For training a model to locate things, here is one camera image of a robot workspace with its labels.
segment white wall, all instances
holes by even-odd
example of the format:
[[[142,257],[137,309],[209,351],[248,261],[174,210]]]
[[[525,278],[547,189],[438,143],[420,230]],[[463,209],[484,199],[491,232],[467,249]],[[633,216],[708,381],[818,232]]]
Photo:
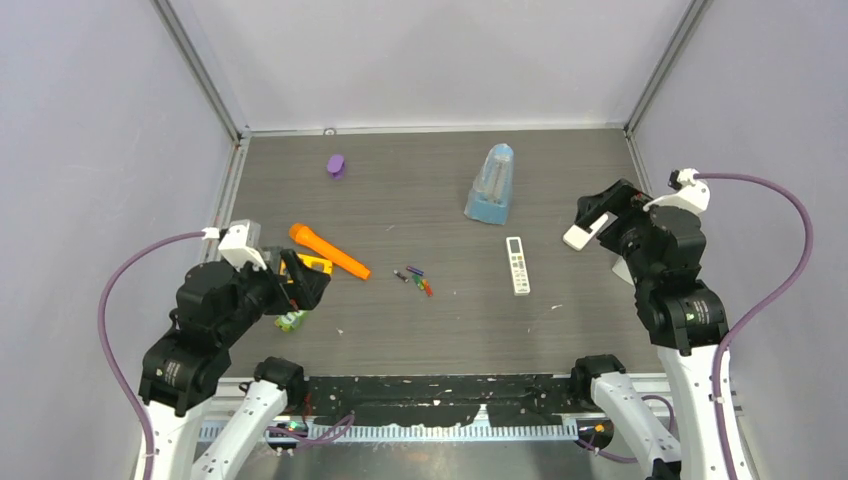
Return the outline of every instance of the white wall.
[[[761,478],[848,471],[846,25],[843,0],[716,0],[636,133],[658,189],[673,168],[750,173],[790,188],[813,217],[806,273],[731,347]],[[703,275],[738,319],[792,270],[802,226],[759,187],[711,190]]]
[[[149,0],[15,0],[0,16],[0,465],[8,479],[128,478],[140,442],[97,339],[130,254],[211,218],[231,145]],[[200,243],[117,286],[129,382]]]
[[[189,1],[254,131],[620,126],[689,3]]]

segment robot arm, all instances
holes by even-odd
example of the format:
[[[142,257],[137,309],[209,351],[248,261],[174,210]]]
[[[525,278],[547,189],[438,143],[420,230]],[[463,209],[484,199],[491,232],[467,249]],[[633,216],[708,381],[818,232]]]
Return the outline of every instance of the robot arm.
[[[580,359],[572,378],[610,416],[645,475],[656,479],[727,478],[710,385],[713,357],[728,325],[718,295],[697,278],[706,246],[698,214],[707,208],[709,188],[693,178],[696,173],[673,172],[669,186],[676,193],[657,199],[625,180],[582,197],[574,225],[563,237],[581,250],[584,241],[597,236],[601,246],[623,258],[633,280],[637,316],[668,375],[680,444],[639,398],[627,393],[629,380],[614,357]],[[610,214],[615,221],[601,230]],[[722,388],[723,398],[731,398],[728,379],[722,379]],[[726,402],[723,408],[734,457],[744,458],[733,405]],[[745,464],[737,466],[737,473],[740,479],[751,478]]]
[[[189,270],[177,290],[171,328],[142,361],[139,395],[153,426],[151,478],[156,480],[235,478],[274,417],[287,406],[301,405],[307,393],[303,368],[269,357],[257,366],[256,381],[234,417],[192,466],[211,397],[230,366],[229,348],[263,315],[312,310],[330,281],[292,250],[260,252],[256,223],[239,221],[227,230],[204,231],[205,238],[220,240],[224,260]],[[286,275],[276,273],[281,263]],[[139,466],[146,460],[143,443]],[[143,478],[143,468],[136,469],[135,478]]]

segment green object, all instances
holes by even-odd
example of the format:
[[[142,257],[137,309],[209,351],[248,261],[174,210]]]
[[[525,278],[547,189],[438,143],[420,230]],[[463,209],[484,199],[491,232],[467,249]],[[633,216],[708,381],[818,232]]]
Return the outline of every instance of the green object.
[[[289,312],[285,315],[280,315],[274,320],[274,325],[286,333],[291,332],[303,324],[303,319],[306,318],[308,313],[306,310],[300,310],[298,312]]]

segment cable clip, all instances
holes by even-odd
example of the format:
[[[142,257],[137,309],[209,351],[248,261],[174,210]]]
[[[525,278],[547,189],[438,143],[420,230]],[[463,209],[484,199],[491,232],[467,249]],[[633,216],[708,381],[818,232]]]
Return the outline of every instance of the cable clip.
[[[203,240],[218,240],[221,238],[221,231],[215,227],[207,227],[201,231],[205,234]]]

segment small green battery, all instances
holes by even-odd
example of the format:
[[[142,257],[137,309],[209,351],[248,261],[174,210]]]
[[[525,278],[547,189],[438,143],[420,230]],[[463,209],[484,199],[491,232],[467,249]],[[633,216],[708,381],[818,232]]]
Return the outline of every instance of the small green battery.
[[[303,324],[303,319],[306,318],[306,315],[309,312],[306,310],[300,310],[298,312],[289,312],[285,315],[280,315],[274,321],[274,325],[280,328],[280,330],[288,333],[292,330],[296,330]]]
[[[421,277],[419,277],[417,273],[412,274],[412,280],[416,285],[418,285],[419,290],[424,290],[424,284],[421,283]]]

